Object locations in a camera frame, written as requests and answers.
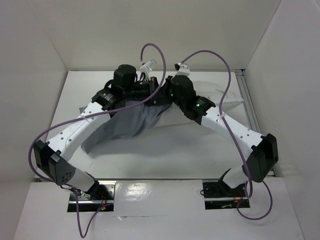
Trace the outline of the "grey pillowcase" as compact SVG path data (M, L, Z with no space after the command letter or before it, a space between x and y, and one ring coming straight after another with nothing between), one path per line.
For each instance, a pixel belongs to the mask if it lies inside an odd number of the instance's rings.
M99 126L81 144L80 148L89 154L102 143L117 139L129 139L141 135L156 124L172 109L171 105L140 104L136 107L119 111L107 122Z

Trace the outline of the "white pillow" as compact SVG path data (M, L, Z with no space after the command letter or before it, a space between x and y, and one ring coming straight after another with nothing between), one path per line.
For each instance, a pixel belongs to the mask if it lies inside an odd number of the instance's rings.
M233 90L221 100L226 90L214 82L195 81L193 87L196 97L186 99L185 102L178 102L178 99L175 99L172 105L161 113L156 121L156 127L183 125L192 122L200 124L201 118L209 108L222 105L222 111L228 112L244 102L240 94Z

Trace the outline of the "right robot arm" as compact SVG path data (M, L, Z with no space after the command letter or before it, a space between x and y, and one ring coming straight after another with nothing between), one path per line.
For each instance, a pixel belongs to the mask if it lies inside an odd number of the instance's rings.
M227 170L219 179L218 190L223 196L230 196L245 182L261 183L278 162L274 135L262 135L225 114L216 103L197 95L187 76L168 76L161 89L187 119L220 134L240 152L242 165Z

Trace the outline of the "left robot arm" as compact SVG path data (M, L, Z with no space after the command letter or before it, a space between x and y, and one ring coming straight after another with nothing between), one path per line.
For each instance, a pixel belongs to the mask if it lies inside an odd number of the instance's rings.
M162 92L164 78L137 77L135 67L120 65L80 115L65 122L65 129L47 141L33 141L30 152L42 179L78 190L88 200L97 197L103 190L99 181L70 163L77 149L89 153L104 141L136 137L154 127L170 107Z

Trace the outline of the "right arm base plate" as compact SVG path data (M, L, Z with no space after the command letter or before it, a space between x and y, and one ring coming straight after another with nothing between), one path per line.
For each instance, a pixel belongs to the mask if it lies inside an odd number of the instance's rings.
M204 197L206 210L225 210L250 208L250 202L245 196L245 184L236 188L229 188L218 180L204 180L200 194Z

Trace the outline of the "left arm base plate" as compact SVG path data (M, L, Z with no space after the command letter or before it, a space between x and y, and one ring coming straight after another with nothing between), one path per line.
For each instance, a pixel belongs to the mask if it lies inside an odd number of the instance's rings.
M75 213L76 197L78 197L79 212L94 213L98 208L101 212L114 211L114 198L115 198L116 182L101 180L99 188L94 196L90 196L82 191L76 190L76 194L71 191L68 200L67 212Z

